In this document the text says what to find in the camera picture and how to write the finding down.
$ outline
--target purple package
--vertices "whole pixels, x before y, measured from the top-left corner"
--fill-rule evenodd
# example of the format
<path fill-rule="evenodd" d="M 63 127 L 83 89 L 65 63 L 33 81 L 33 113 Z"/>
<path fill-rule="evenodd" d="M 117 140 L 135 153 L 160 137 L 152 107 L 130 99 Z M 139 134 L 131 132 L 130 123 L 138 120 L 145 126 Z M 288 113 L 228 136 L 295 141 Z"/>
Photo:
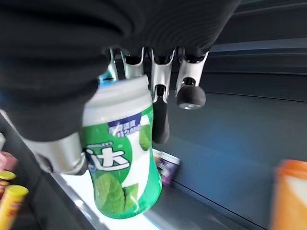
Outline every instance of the purple package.
<path fill-rule="evenodd" d="M 156 159 L 156 165 L 160 172 L 162 184 L 171 185 L 174 175 L 180 163 L 180 159 L 168 153 L 153 150 L 153 155 Z"/>

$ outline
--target mint leaf graphic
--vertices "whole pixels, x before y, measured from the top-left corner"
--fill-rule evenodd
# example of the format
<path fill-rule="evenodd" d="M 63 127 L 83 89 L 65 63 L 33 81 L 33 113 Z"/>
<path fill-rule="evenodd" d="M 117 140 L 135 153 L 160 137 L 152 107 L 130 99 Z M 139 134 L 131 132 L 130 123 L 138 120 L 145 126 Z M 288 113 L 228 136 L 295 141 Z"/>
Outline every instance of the mint leaf graphic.
<path fill-rule="evenodd" d="M 139 189 L 139 184 L 133 184 L 131 186 L 123 188 L 126 198 L 124 211 L 132 208 L 137 203 L 138 189 Z"/>
<path fill-rule="evenodd" d="M 141 126 L 140 130 L 140 146 L 144 151 L 147 151 L 151 144 L 150 125 Z"/>
<path fill-rule="evenodd" d="M 110 173 L 100 176 L 94 183 L 95 202 L 107 214 L 119 214 L 125 205 L 124 192 L 119 181 Z"/>

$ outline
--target green label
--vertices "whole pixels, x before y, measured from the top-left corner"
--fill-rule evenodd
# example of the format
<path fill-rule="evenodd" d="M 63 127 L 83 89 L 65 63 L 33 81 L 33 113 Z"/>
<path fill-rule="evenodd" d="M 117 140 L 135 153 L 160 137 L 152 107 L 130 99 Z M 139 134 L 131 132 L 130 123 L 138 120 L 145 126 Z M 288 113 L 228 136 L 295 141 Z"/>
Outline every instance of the green label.
<path fill-rule="evenodd" d="M 152 153 L 153 108 L 83 127 L 83 143 L 97 208 L 124 219 L 148 210 L 161 192 Z"/>

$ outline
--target black rubber fingertip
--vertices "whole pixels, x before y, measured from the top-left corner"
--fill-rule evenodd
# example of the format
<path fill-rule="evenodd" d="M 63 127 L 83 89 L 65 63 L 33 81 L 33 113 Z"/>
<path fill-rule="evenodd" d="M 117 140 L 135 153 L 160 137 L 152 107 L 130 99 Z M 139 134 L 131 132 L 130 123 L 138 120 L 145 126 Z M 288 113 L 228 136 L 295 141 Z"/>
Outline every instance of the black rubber fingertip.
<path fill-rule="evenodd" d="M 153 104 L 153 141 L 164 144 L 169 138 L 169 123 L 167 116 L 167 103 L 162 97 Z"/>
<path fill-rule="evenodd" d="M 198 109 L 205 103 L 206 94 L 199 86 L 186 85 L 177 94 L 177 105 L 183 109 Z"/>

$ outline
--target pink package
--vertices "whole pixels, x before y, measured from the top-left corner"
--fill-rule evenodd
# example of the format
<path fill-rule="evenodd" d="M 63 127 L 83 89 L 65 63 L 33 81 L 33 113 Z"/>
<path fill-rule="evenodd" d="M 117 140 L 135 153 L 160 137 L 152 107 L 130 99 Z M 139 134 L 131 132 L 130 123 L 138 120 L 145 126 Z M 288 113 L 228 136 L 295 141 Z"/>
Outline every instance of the pink package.
<path fill-rule="evenodd" d="M 18 160 L 8 152 L 0 151 L 0 171 L 13 171 Z"/>

